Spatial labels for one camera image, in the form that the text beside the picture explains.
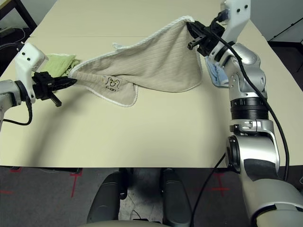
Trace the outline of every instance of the towel logo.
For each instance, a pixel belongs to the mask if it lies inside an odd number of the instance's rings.
[[[107,88],[108,90],[116,92],[116,88],[119,88],[120,81],[118,79],[113,80],[112,78],[109,77],[109,78],[107,78],[106,84],[108,84],[108,85],[105,88]]]

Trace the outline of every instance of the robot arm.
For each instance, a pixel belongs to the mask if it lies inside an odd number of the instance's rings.
[[[36,99],[51,99],[56,106],[61,106],[60,100],[53,94],[54,91],[69,87],[76,83],[76,79],[67,77],[52,78],[47,72],[39,72],[47,57],[34,45],[18,45],[19,53],[15,57],[17,81],[0,81],[0,130],[4,119],[4,113],[11,107],[21,105],[22,101],[27,103],[29,111],[28,123],[17,123],[28,125],[31,122],[31,104]]]
[[[303,197],[278,176],[280,158],[274,125],[268,119],[268,109],[243,76],[239,62],[231,50],[214,36],[225,40],[241,57],[246,75],[265,99],[266,77],[260,69],[260,58],[245,46],[235,43],[250,17],[250,0],[226,0],[221,5],[226,30],[215,23],[206,27],[195,21],[188,23],[195,38],[189,49],[217,61],[229,79],[229,97],[234,133],[226,142],[226,164],[240,176],[248,216],[254,226],[302,226]]]

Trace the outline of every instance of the beige towel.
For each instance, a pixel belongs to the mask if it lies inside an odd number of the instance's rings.
[[[138,86],[166,92],[183,92],[202,77],[197,51],[187,44],[192,37],[185,16],[133,46],[114,44],[116,51],[85,61],[69,74],[97,96],[120,106],[132,106]]]

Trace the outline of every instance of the green cloth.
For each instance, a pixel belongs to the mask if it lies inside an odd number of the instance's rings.
[[[52,77],[67,76],[72,68],[80,62],[75,59],[76,55],[52,53],[47,57],[48,61],[41,71],[47,71]]]

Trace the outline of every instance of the red tape mark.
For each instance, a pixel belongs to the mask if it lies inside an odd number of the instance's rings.
[[[22,167],[20,167],[19,169],[10,169],[10,172],[12,173],[19,173],[21,172]]]
[[[229,190],[229,188],[223,188],[223,185],[222,185],[221,176],[223,176],[224,173],[215,173],[214,175],[218,179],[219,188],[212,188],[212,191],[220,191],[221,192],[221,196],[224,197],[224,191],[228,191]]]
[[[75,177],[74,184],[73,184],[72,190],[71,190],[71,198],[74,197],[74,192],[75,192],[75,188],[76,188],[77,177],[78,176],[82,176],[82,170],[78,174],[70,174],[70,176],[74,176]]]
[[[13,193],[12,191],[0,190],[0,194],[11,195],[12,193]]]

